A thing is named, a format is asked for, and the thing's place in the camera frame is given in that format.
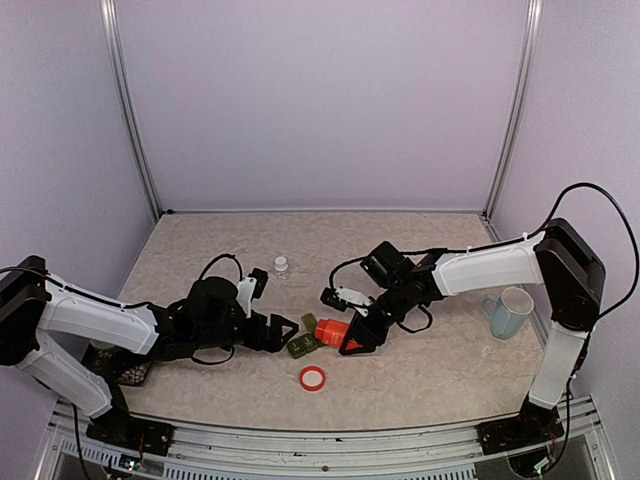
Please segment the green pill organizer box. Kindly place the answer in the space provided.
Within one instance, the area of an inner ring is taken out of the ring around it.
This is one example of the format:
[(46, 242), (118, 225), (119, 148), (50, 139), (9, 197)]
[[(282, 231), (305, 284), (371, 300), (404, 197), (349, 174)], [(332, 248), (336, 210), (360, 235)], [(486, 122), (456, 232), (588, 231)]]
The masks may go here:
[(291, 339), (286, 347), (289, 355), (293, 359), (300, 359), (321, 347), (321, 343), (315, 337), (315, 330), (318, 325), (316, 316), (309, 312), (301, 316), (301, 321), (305, 327), (305, 332), (294, 339)]

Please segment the red can lid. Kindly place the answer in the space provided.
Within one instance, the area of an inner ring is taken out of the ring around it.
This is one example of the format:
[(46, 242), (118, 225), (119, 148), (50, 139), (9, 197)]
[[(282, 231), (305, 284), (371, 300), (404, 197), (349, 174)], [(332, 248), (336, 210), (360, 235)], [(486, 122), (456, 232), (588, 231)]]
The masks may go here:
[(299, 373), (299, 383), (308, 392), (317, 392), (326, 384), (325, 372), (317, 366), (308, 366)]

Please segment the red cylindrical can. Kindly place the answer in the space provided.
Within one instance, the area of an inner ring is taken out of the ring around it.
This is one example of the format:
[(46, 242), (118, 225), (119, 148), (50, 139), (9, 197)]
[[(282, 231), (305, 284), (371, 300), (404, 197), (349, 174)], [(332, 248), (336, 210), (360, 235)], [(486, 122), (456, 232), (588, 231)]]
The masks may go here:
[(321, 319), (317, 322), (314, 337), (321, 344), (340, 348), (349, 330), (347, 323), (334, 319)]

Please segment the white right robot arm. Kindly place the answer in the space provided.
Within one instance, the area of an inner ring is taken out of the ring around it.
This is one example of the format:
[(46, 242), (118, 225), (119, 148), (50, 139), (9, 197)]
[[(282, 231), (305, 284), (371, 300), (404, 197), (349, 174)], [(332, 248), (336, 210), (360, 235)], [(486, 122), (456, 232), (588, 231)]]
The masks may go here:
[(377, 298), (329, 284), (320, 296), (338, 311), (354, 310), (339, 351), (372, 353), (389, 328), (401, 324), (413, 309), (470, 291), (542, 285), (551, 305), (552, 327), (541, 366), (526, 400), (529, 406), (513, 419), (511, 433), (523, 444), (535, 442), (551, 424), (567, 381), (600, 319), (605, 268), (578, 232), (564, 219), (551, 220), (532, 235), (466, 250), (428, 249), (419, 262), (384, 241), (356, 263), (382, 289)]

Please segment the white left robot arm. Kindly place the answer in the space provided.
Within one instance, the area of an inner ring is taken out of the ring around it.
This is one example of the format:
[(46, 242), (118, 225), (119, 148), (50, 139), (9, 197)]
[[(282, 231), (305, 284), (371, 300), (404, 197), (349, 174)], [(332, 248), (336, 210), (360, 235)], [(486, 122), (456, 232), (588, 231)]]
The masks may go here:
[(53, 338), (66, 333), (98, 349), (119, 348), (143, 362), (192, 358), (201, 349), (237, 346), (277, 353), (299, 331), (280, 315), (256, 312), (268, 274), (255, 269), (237, 283), (201, 274), (187, 296), (168, 307), (126, 304), (50, 273), (32, 255), (1, 270), (1, 363), (27, 372), (70, 400), (121, 445), (140, 434), (137, 418), (115, 405), (105, 377), (90, 372)]

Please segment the small white pill bottle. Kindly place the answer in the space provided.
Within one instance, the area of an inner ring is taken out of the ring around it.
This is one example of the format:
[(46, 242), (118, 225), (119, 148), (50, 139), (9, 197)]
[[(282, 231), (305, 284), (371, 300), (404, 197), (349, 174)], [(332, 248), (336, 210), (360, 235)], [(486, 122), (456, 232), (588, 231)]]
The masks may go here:
[(279, 278), (286, 278), (289, 274), (289, 263), (286, 257), (278, 256), (274, 259), (274, 270)]

